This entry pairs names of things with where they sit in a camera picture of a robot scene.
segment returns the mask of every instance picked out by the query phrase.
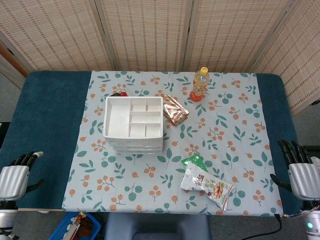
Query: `black cable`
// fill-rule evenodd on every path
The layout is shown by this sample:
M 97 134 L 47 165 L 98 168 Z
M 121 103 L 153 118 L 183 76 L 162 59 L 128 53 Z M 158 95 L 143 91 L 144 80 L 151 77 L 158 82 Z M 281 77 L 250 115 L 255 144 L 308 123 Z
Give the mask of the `black cable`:
M 253 236 L 248 236 L 248 237 L 243 238 L 241 240 L 252 239 L 252 238 L 255 238 L 255 237 L 275 234 L 275 233 L 279 232 L 282 229 L 282 222 L 281 222 L 281 219 L 280 219 L 280 215 L 279 214 L 275 214 L 274 216 L 275 216 L 276 220 L 279 222 L 279 229 L 278 230 L 275 230 L 275 231 L 272 231 L 272 232 L 261 233 L 261 234 L 257 234 L 257 235 L 253 235 Z

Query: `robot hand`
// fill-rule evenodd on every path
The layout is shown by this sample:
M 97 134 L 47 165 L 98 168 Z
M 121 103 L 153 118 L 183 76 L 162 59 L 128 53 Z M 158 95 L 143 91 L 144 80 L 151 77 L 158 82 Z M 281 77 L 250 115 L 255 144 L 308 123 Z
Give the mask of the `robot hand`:
M 310 158 L 307 150 L 292 141 L 291 144 L 285 140 L 278 141 L 284 160 L 288 169 L 290 184 L 280 181 L 274 174 L 271 179 L 279 187 L 292 192 L 299 200 L 304 201 L 299 216 L 304 216 L 305 230 L 309 240 L 320 240 L 320 170 L 314 164 L 320 160 L 316 157 Z
M 16 201 L 44 183 L 42 179 L 35 185 L 27 186 L 31 168 L 35 160 L 43 154 L 39 151 L 21 155 L 2 169 L 0 173 L 0 240 L 19 239 L 11 233 L 18 212 Z

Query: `green bag top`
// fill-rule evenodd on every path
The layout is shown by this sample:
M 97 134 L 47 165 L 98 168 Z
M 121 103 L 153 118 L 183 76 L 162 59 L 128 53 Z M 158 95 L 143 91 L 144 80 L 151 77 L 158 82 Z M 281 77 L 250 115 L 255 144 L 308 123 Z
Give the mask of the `green bag top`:
M 208 172 L 208 170 L 204 164 L 204 158 L 202 156 L 200 156 L 200 154 L 196 154 L 196 155 L 187 157 L 187 158 L 183 159 L 181 162 L 182 162 L 182 166 L 184 169 L 187 169 L 188 163 L 191 162 L 191 163 L 197 165 L 199 168 Z

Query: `table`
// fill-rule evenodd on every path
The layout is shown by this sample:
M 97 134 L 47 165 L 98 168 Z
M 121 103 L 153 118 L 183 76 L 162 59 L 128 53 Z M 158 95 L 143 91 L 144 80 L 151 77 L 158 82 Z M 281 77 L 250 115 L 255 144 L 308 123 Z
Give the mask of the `table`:
M 279 176 L 281 174 L 286 176 L 286 167 L 281 152 L 276 147 L 276 140 L 279 136 L 295 139 L 295 132 L 284 88 L 280 78 L 275 75 L 258 74 L 257 79 L 261 100 L 263 101 L 263 113 L 272 158 L 279 159 L 279 161 L 274 161 L 275 172 Z M 46 184 L 43 188 L 28 193 L 19 202 L 19 207 L 60 208 L 66 182 L 69 178 L 66 173 L 70 170 L 71 159 L 76 147 L 77 126 L 79 126 L 83 117 L 86 88 L 88 88 L 89 80 L 90 72 L 42 71 L 34 72 L 27 78 L 0 152 L 1 164 L 4 166 L 12 158 L 23 152 L 41 148 L 44 150 L 45 156 L 43 156 L 42 161 L 39 159 L 34 166 L 30 183 L 36 182 L 40 176 L 45 176 Z M 271 97 L 271 94 L 276 94 L 277 98 Z M 31 113 L 30 106 L 39 106 L 40 102 L 41 107 L 34 109 Z M 272 108 L 277 103 L 279 103 L 278 108 Z M 286 128 L 283 128 L 283 131 L 280 129 L 275 134 L 275 129 L 278 129 L 279 125 Z M 300 202 L 292 199 L 290 193 L 281 189 L 279 191 L 284 212 L 299 211 Z

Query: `red snack wrapper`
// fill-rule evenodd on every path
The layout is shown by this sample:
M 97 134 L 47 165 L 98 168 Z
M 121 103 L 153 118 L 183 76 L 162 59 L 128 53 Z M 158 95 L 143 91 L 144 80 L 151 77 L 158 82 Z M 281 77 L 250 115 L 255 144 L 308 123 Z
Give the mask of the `red snack wrapper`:
M 187 118 L 189 112 L 172 96 L 167 94 L 163 97 L 163 114 L 174 125 L 178 125 Z

